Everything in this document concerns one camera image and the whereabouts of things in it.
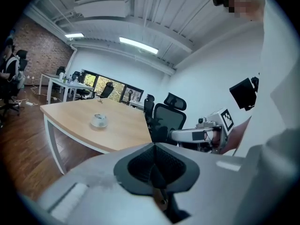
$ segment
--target wooden floor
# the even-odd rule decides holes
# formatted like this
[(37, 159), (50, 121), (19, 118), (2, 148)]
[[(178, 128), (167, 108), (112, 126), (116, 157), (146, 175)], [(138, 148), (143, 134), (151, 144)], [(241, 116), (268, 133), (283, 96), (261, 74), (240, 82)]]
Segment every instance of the wooden floor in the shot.
[[(47, 93), (46, 87), (42, 87), (42, 93)], [(62, 95), (52, 93), (52, 96), (61, 100)], [(20, 91), (17, 98), (28, 98), (31, 103), (39, 105), (46, 104), (46, 96), (34, 94), (30, 87)], [(60, 101), (52, 99), (51, 103), (55, 102)], [(44, 117), (39, 106), (28, 106), (25, 101), (21, 106), (24, 108), (20, 116), (17, 116), (15, 111), (10, 111), (6, 115), (4, 127), (0, 131), (1, 155), (16, 189), (36, 200), (62, 174), (48, 146)], [(54, 129), (60, 156), (67, 171), (88, 158), (101, 155)]]

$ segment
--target brick wall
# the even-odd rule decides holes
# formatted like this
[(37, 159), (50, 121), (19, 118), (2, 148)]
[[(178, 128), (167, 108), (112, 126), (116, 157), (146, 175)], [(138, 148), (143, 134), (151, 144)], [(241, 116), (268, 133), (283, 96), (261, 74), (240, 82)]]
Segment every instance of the brick wall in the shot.
[[(60, 66), (67, 67), (73, 50), (41, 27), (26, 15), (22, 15), (15, 24), (15, 53), (26, 50), (28, 64), (24, 74), (34, 76), (33, 84), (39, 84), (41, 72), (55, 74)], [(32, 84), (31, 78), (25, 84)], [(43, 84), (48, 84), (48, 79), (43, 79)]]

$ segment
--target ceiling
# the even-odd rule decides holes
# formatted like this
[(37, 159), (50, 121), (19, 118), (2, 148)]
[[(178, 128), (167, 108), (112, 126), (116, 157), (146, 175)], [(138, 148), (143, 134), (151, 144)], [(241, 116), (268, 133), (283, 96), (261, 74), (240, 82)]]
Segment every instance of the ceiling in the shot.
[(33, 0), (47, 18), (65, 33), (82, 32), (80, 41), (99, 41), (132, 52), (119, 45), (119, 37), (135, 40), (158, 49), (156, 60), (172, 68), (190, 54), (246, 23), (216, 7), (212, 0), (129, 0), (126, 18), (97, 16), (85, 18), (74, 11), (74, 0)]

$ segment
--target air conditioner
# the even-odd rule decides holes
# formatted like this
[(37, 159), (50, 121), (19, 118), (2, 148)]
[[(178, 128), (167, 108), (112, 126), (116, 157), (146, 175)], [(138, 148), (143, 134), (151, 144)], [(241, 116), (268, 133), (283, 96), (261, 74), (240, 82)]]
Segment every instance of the air conditioner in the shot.
[(84, 17), (129, 15), (129, 0), (74, 0), (78, 6), (74, 7), (76, 13)]

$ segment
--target white cup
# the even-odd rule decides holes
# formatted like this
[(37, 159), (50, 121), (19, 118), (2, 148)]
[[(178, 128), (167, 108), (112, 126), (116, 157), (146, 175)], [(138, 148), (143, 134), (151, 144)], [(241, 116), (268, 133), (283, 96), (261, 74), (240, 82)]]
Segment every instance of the white cup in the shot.
[(101, 115), (96, 113), (90, 122), (93, 126), (98, 128), (105, 128), (107, 126), (107, 117), (105, 115)]

